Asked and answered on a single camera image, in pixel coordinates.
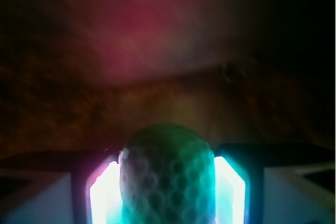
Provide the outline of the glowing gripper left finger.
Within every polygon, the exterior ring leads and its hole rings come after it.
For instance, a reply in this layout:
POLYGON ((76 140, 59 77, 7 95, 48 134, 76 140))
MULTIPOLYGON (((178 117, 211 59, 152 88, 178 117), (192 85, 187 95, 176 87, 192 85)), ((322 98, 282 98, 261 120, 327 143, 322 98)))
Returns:
POLYGON ((1 160, 1 223, 121 223, 115 153, 23 153, 1 160))

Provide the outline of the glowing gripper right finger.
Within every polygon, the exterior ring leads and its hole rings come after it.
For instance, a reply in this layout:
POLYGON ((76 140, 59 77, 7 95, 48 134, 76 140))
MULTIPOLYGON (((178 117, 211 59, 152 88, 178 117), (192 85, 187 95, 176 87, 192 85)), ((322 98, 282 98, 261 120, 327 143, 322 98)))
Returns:
POLYGON ((233 144, 215 152, 217 223, 335 223, 335 152, 233 144))

